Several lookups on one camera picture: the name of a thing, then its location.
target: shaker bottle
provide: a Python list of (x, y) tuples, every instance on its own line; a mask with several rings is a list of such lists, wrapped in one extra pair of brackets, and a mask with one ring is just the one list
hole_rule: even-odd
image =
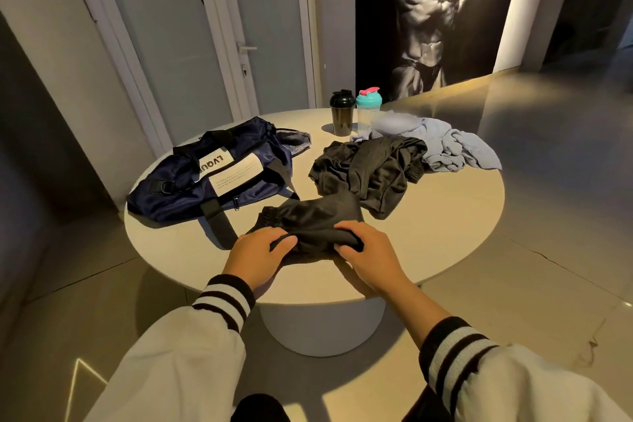
[(345, 137), (352, 133), (352, 117), (355, 104), (356, 101), (351, 90), (334, 92), (334, 95), (330, 98), (332, 124), (334, 125), (334, 135), (337, 137)]
[(372, 119), (380, 112), (382, 97), (378, 93), (379, 87), (361, 90), (356, 98), (358, 112), (358, 133), (364, 135), (372, 130)]

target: bag label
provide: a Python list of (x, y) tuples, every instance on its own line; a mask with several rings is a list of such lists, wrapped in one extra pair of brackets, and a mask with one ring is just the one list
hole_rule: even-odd
[(263, 171), (264, 167), (257, 155), (249, 154), (234, 166), (210, 176), (209, 182), (220, 196), (254, 179)]
[(214, 150), (212, 153), (200, 159), (200, 177), (204, 177), (207, 172), (222, 169), (233, 162), (233, 157), (224, 147)]

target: poster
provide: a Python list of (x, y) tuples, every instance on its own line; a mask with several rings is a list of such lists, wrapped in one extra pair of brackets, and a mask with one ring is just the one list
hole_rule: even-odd
[(510, 0), (356, 0), (356, 89), (385, 102), (491, 74)]

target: table pedestal base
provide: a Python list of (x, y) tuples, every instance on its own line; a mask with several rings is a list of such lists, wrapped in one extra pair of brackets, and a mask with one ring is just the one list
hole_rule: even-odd
[(270, 334), (293, 352), (328, 357), (360, 346), (376, 331), (385, 311), (379, 297), (322, 306), (260, 306)]

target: bottle lid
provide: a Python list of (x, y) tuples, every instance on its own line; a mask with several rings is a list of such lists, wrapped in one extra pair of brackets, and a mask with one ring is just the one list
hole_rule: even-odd
[(351, 90), (343, 89), (333, 92), (333, 94), (332, 98), (330, 98), (330, 106), (334, 108), (349, 108), (356, 104), (354, 93)]
[(356, 105), (359, 107), (376, 107), (382, 105), (382, 97), (378, 93), (379, 87), (370, 87), (361, 90), (356, 98)]

